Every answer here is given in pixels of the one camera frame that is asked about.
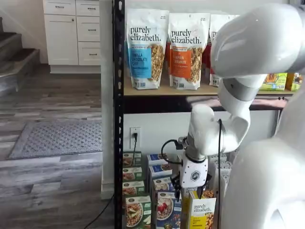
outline power cord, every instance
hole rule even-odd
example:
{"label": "power cord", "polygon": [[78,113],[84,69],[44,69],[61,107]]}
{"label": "power cord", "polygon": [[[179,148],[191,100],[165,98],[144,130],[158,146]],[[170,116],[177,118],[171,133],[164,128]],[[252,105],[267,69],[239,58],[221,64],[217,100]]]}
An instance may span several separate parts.
{"label": "power cord", "polygon": [[162,155],[164,161],[166,161],[167,163],[170,163],[170,164],[174,164],[174,165],[182,165],[182,162],[169,161],[169,160],[167,159],[167,157],[164,156],[164,154],[163,154],[163,149],[164,149],[164,147],[165,147],[168,143],[170,143],[170,142],[174,142],[174,143],[175,143],[176,150],[181,150],[181,149],[183,149],[183,145],[179,144],[178,141],[175,140],[175,139],[171,139],[171,140],[166,141],[166,142],[163,144],[162,148],[161,148],[161,155]]}
{"label": "power cord", "polygon": [[134,148],[133,148],[133,156],[132,156],[132,166],[133,166],[134,155],[135,155],[135,148],[137,146],[137,141],[138,141],[138,133],[133,133],[132,137],[134,138]]}
{"label": "power cord", "polygon": [[217,215],[217,228],[220,228],[220,202],[221,202],[221,195],[220,195],[220,190],[221,190],[221,174],[220,174],[220,143],[221,143],[221,129],[223,126],[223,122],[221,119],[218,120],[219,122],[219,138],[218,138],[218,215]]}
{"label": "power cord", "polygon": [[113,197],[114,197],[114,194],[112,195],[111,199],[109,200],[109,202],[107,203],[107,205],[104,207],[104,209],[100,212],[100,214],[98,214],[98,216],[95,217],[94,220],[92,220],[90,223],[88,223],[87,226],[84,227],[84,229],[87,229],[92,223],[94,223],[94,222],[104,213],[104,211],[106,210],[106,208],[108,207],[108,205],[111,203]]}

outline staircase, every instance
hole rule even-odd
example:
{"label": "staircase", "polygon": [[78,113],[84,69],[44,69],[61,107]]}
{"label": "staircase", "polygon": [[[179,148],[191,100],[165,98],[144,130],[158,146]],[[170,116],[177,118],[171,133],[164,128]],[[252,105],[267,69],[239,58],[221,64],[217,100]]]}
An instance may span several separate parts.
{"label": "staircase", "polygon": [[0,96],[18,91],[39,64],[39,50],[24,49],[21,34],[4,32],[0,17]]}

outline white robot body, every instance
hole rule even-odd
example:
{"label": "white robot body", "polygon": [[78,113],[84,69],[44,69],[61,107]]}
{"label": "white robot body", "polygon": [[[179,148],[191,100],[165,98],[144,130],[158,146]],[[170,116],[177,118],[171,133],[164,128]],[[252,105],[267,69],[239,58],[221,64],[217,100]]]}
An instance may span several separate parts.
{"label": "white robot body", "polygon": [[[205,174],[205,166],[198,165],[218,153],[219,132],[220,152],[240,145],[250,126],[249,106],[268,73],[305,74],[304,9],[268,4],[230,21],[214,40],[211,65],[222,77],[219,100],[232,115],[220,126],[210,107],[193,107],[180,168],[182,187],[204,185],[205,179],[191,182],[190,175],[195,170]],[[277,209],[287,215],[285,204],[305,200],[303,88],[283,110],[275,137],[252,143],[235,159],[222,204],[221,228],[266,229]]]}

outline baseboard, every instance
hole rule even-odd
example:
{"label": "baseboard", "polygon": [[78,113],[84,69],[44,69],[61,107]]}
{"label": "baseboard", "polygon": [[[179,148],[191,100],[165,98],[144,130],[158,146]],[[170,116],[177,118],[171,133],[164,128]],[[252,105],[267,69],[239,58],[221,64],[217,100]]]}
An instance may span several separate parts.
{"label": "baseboard", "polygon": [[87,74],[101,73],[101,66],[86,66],[86,65],[50,65],[51,73],[54,74]]}
{"label": "baseboard", "polygon": [[101,199],[110,199],[114,194],[114,184],[102,184]]}

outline wooden shelf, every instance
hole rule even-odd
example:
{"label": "wooden shelf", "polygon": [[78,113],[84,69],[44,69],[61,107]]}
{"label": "wooden shelf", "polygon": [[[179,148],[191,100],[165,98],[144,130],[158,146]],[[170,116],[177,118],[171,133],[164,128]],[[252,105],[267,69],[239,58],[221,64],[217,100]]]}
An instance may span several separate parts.
{"label": "wooden shelf", "polygon": [[[124,96],[204,96],[204,95],[217,95],[218,88],[209,86],[202,83],[198,90],[177,90],[170,87],[168,77],[162,77],[160,87],[152,90],[137,90],[132,87],[131,79],[129,77],[124,78]],[[292,96],[294,92],[289,90],[284,91],[266,91],[261,90],[258,95],[268,95],[274,97]]]}

